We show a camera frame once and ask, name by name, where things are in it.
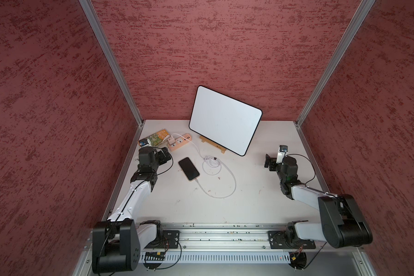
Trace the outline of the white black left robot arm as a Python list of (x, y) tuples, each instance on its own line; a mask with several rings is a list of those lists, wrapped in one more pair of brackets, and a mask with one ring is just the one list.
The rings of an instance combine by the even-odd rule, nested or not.
[(136, 226), (144, 200), (151, 194), (158, 180), (158, 169), (172, 161), (167, 148), (139, 149), (139, 164), (130, 180), (130, 187), (121, 204), (105, 221), (93, 228), (92, 272), (101, 275), (134, 271), (141, 251), (162, 233), (158, 221)]

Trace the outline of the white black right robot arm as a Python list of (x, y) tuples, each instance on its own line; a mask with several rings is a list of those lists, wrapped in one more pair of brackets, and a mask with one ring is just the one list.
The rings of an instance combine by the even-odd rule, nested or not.
[(276, 246), (291, 249), (315, 248), (324, 242), (333, 248), (360, 247), (373, 241), (372, 231), (354, 197), (322, 192), (299, 180), (294, 157), (281, 154), (265, 156), (264, 167), (277, 173), (282, 193), (319, 211), (320, 221), (293, 221), (286, 230), (271, 235)]

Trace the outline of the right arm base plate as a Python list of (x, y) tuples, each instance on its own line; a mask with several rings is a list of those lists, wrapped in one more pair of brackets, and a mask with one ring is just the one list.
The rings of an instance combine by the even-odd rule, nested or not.
[(270, 248), (283, 250), (304, 250), (316, 249), (315, 242), (303, 240), (295, 237), (290, 231), (268, 231), (267, 232)]

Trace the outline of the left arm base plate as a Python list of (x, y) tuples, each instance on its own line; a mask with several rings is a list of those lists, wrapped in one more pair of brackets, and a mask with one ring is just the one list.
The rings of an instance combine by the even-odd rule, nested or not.
[(177, 249), (179, 248), (180, 232), (177, 230), (164, 230), (154, 241), (150, 242), (146, 249)]

